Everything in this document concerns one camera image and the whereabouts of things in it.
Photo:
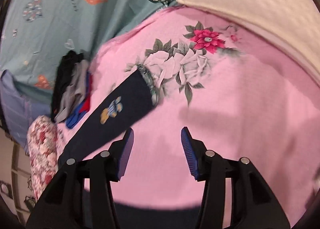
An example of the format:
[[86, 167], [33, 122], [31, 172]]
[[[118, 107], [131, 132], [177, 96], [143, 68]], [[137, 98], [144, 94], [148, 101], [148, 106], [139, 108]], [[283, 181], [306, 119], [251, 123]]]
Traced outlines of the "grey folded garment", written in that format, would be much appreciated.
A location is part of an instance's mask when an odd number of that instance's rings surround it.
[[85, 99], [88, 66], [89, 62], [87, 60], [81, 60], [79, 63], [75, 64], [71, 75], [71, 82], [62, 94], [59, 111], [54, 117], [56, 123], [66, 120], [75, 108]]

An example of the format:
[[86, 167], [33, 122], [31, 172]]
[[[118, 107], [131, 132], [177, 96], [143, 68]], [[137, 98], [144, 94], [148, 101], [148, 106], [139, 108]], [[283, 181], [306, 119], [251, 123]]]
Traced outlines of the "lavender blue pillow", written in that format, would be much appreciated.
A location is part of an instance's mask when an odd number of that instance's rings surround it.
[[37, 117], [49, 116], [50, 106], [20, 95], [8, 70], [1, 71], [1, 106], [9, 134], [28, 153], [29, 126]]

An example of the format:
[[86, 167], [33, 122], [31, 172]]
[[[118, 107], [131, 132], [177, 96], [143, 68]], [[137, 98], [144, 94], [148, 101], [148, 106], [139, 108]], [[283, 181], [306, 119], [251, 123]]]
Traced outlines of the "cream quilted pillow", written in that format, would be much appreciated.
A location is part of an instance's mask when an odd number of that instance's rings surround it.
[[319, 82], [319, 10], [313, 0], [176, 0], [261, 35]]

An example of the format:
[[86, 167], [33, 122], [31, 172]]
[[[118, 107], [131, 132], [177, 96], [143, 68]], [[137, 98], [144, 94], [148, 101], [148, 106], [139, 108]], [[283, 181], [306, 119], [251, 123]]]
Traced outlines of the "teal heart print sheet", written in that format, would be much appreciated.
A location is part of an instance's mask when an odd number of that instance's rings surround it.
[[1, 69], [29, 96], [51, 93], [69, 51], [95, 55], [109, 39], [175, 0], [10, 0], [1, 36]]

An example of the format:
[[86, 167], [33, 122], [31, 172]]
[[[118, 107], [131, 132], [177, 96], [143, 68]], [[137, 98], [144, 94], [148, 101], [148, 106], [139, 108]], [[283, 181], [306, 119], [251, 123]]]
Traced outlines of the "black folded garment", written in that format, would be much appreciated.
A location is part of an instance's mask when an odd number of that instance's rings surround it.
[[62, 96], [72, 81], [75, 64], [81, 62], [83, 59], [83, 53], [77, 54], [75, 51], [70, 50], [60, 60], [60, 64], [56, 71], [55, 86], [52, 95], [50, 116], [52, 122], [55, 122], [54, 119], [60, 110]]

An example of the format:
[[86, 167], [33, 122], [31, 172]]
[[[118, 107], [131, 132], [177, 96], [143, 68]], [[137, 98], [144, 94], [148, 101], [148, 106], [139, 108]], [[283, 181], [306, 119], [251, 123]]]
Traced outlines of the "red floral pillow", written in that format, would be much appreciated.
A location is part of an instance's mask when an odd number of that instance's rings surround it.
[[39, 199], [57, 172], [56, 125], [47, 116], [37, 117], [27, 132], [31, 181], [35, 199]]

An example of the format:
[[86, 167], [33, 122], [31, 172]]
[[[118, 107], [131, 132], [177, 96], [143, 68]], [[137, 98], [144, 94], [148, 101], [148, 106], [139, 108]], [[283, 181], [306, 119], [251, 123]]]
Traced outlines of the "blue red folded garment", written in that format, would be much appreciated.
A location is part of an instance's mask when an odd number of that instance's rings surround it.
[[91, 105], [92, 75], [86, 73], [86, 95], [84, 100], [67, 117], [65, 124], [68, 129], [72, 129], [78, 124], [82, 117], [89, 111]]

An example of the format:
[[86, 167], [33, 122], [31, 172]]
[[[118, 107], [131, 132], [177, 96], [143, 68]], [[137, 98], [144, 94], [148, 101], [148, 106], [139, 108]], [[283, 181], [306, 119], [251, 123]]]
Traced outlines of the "navy pant with grey cuff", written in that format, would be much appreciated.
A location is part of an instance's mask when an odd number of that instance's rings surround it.
[[86, 156], [114, 140], [158, 104], [159, 91], [151, 72], [138, 65], [129, 77], [114, 89], [89, 115], [81, 128], [65, 146], [57, 163]]

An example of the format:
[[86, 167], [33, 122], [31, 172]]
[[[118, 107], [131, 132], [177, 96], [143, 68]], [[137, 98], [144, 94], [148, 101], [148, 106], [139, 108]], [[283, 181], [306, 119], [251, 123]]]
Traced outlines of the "pink floral bedsheet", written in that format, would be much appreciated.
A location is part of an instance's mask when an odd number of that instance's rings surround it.
[[191, 228], [203, 183], [191, 176], [180, 141], [194, 138], [224, 158], [248, 157], [291, 224], [303, 215], [319, 168], [319, 86], [289, 56], [250, 31], [196, 9], [165, 9], [103, 44], [92, 61], [87, 115], [138, 67], [159, 103], [132, 125], [135, 142], [112, 186], [123, 227]]

